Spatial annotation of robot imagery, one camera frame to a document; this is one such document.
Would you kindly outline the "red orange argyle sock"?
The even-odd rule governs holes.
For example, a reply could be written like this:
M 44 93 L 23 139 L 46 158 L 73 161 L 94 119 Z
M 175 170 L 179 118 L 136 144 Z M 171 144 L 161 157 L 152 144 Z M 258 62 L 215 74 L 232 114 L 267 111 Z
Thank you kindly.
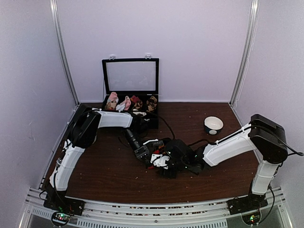
M 147 169 L 154 169 L 155 167 L 157 168 L 165 168 L 168 165 L 166 164 L 166 161 L 168 160 L 168 156 L 165 154 L 163 151 L 164 146 L 158 147 L 148 160 L 146 161 L 145 167 Z

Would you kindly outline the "beige brown argyle sock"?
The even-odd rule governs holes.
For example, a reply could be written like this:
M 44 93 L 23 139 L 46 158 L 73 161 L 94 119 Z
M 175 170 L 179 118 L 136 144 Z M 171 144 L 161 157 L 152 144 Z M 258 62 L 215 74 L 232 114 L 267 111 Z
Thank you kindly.
M 157 108 L 158 100 L 155 96 L 151 96 L 147 100 L 146 104 L 147 104 L 147 111 L 153 113 Z

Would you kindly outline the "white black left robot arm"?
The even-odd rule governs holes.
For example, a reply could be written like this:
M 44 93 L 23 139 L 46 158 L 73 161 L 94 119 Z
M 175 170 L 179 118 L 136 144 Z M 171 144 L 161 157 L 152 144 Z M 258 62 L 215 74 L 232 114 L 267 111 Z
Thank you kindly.
M 137 159 L 149 161 L 152 147 L 163 146 L 159 139 L 142 141 L 139 133 L 145 130 L 147 119 L 137 111 L 103 111 L 82 104 L 77 109 L 66 131 L 64 155 L 57 160 L 56 167 L 45 185 L 48 192 L 67 190 L 70 176 L 84 151 L 96 140 L 99 128 L 119 127 Z

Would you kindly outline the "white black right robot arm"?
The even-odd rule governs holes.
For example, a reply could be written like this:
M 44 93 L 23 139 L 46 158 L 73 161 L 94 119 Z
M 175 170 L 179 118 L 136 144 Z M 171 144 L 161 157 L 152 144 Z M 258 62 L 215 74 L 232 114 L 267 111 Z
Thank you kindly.
M 198 175 L 206 167 L 254 150 L 262 154 L 263 160 L 252 180 L 251 193 L 243 201 L 246 209 L 252 210 L 261 203 L 278 166 L 288 157 L 284 128 L 262 115 L 251 116 L 251 121 L 238 131 L 196 150 L 182 140 L 171 140 L 162 152 L 151 155 L 150 164 L 161 168 L 169 178 L 184 169 Z

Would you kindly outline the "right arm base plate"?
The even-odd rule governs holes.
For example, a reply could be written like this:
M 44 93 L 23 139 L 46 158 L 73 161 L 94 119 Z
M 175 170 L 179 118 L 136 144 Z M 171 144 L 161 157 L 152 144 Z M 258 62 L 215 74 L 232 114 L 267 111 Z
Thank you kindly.
M 257 210 L 268 205 L 265 195 L 248 194 L 227 201 L 230 215 Z

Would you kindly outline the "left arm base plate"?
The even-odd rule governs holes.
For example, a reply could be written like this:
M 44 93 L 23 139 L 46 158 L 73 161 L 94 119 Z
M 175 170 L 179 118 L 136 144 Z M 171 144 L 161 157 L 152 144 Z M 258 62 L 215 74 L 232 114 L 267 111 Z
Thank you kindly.
M 45 187 L 47 193 L 43 206 L 69 215 L 83 214 L 85 202 L 79 199 L 66 197 L 66 191 L 57 191 L 50 184 Z

